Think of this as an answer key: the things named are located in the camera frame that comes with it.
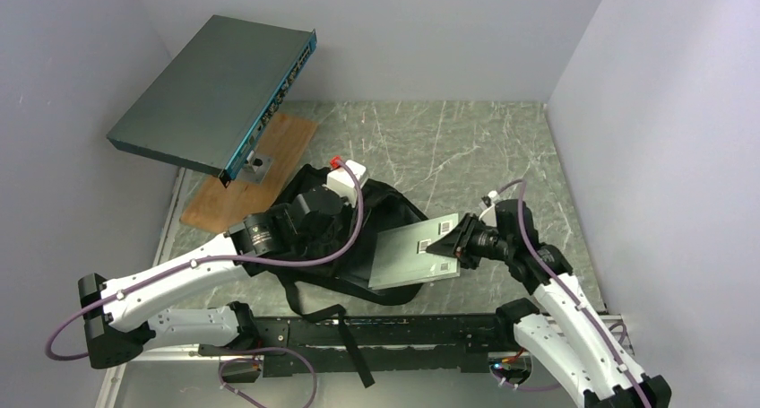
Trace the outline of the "pale green notebook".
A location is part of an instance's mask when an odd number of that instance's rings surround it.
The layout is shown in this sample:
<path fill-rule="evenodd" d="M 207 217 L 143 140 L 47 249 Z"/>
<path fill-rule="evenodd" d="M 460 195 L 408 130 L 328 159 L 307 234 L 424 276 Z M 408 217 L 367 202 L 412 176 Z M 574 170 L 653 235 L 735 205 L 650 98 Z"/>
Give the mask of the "pale green notebook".
<path fill-rule="evenodd" d="M 377 235 L 368 287 L 385 290 L 456 278 L 457 260 L 427 252 L 460 222 L 458 213 L 380 232 Z"/>

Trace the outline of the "black student backpack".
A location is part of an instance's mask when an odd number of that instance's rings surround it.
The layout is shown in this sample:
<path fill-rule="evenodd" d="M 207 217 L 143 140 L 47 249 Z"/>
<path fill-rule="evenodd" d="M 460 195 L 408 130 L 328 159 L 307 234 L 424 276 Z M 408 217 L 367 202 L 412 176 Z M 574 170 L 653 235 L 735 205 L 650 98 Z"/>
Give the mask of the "black student backpack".
<path fill-rule="evenodd" d="M 306 282 L 328 291 L 367 300 L 383 306 L 398 306 L 411 301 L 419 292 L 419 284 L 408 288 L 372 290 L 368 287 L 369 273 L 376 251 L 377 235 L 389 229 L 425 221 L 426 215 L 402 193 L 388 184 L 368 179 L 361 188 L 364 207 L 354 208 L 354 222 L 345 245 L 335 253 L 311 260 L 287 258 L 288 244 L 283 235 L 284 205 L 313 187 L 325 187 L 327 168 L 317 169 L 309 164 L 297 171 L 265 212 L 253 213 L 243 220 L 237 234 L 236 251 L 245 256 L 260 256 L 288 261 L 290 265 L 247 265 L 249 273 L 266 270 L 273 273 L 286 293 L 290 309 L 310 323 L 337 318 L 339 335 L 362 384 L 375 383 L 355 338 L 346 326 L 346 308 L 335 304 L 307 313 L 302 307 L 298 284 Z"/>

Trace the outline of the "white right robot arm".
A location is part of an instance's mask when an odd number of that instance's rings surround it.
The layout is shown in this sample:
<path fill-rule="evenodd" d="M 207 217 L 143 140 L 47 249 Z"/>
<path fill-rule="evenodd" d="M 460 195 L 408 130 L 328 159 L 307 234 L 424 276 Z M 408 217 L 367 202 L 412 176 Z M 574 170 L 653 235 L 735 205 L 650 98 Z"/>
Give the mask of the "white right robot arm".
<path fill-rule="evenodd" d="M 483 259 L 507 265 L 529 293 L 495 312 L 494 337 L 538 360 L 578 407 L 666 407 L 672 390 L 644 371 L 588 302 L 563 253 L 540 241 L 531 210 L 510 199 L 492 207 L 488 225 L 468 213 L 426 251 L 472 268 Z"/>

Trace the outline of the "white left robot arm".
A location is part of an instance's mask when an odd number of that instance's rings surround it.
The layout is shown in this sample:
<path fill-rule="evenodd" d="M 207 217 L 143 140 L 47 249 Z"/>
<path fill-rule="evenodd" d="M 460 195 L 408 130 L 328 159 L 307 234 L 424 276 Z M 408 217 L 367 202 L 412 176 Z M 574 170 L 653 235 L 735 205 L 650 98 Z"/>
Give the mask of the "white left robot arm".
<path fill-rule="evenodd" d="M 86 358 L 93 368 L 107 369 L 146 351 L 191 343 L 250 352 L 261 337 L 247 304 L 178 309 L 177 303 L 268 267 L 330 264 L 356 242 L 364 207 L 359 188 L 321 185 L 248 215 L 162 265 L 110 280 L 97 273 L 82 277 Z"/>

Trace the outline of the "brown wooden board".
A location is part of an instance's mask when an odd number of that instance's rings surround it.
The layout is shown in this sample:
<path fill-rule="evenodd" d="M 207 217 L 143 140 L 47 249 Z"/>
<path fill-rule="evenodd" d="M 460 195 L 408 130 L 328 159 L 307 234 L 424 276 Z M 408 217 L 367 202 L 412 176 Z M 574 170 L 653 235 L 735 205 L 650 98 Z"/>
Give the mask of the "brown wooden board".
<path fill-rule="evenodd" d="M 297 170 L 316 129 L 312 120 L 276 114 L 237 178 L 227 186 L 216 178 L 205 179 L 180 221 L 219 234 L 251 213 L 268 210 Z"/>

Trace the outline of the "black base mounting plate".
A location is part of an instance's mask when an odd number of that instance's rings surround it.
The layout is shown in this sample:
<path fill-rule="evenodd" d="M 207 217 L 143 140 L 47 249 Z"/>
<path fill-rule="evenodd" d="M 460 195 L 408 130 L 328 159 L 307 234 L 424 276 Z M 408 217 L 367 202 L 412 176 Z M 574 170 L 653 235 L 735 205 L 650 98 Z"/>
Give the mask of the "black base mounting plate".
<path fill-rule="evenodd" d="M 527 352 L 505 339 L 494 314 L 367 316 L 345 321 L 371 372 L 453 369 L 487 373 L 501 361 L 528 374 Z M 354 366 L 339 335 L 336 319 L 309 323 L 299 317 L 259 317 L 257 347 L 275 347 L 261 368 L 267 378 L 306 372 L 288 348 L 311 362 L 319 373 L 352 372 Z"/>

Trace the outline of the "grey metal stand bracket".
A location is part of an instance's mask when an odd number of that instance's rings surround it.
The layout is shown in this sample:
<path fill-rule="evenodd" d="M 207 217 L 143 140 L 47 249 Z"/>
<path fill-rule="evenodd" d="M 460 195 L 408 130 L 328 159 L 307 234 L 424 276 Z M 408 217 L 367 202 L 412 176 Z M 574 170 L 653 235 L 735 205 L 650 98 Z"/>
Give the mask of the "grey metal stand bracket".
<path fill-rule="evenodd" d="M 273 157 L 251 151 L 244 160 L 243 167 L 238 172 L 236 180 L 260 185 L 266 178 L 273 162 Z"/>

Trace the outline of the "grey network switch box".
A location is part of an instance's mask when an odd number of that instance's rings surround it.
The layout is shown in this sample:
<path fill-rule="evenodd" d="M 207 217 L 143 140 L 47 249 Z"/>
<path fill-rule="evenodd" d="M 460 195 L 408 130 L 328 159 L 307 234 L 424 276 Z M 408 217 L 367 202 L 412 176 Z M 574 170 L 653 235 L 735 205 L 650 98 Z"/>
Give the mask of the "grey network switch box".
<path fill-rule="evenodd" d="M 315 30 L 213 15 L 107 134 L 120 151 L 238 177 L 315 53 Z"/>

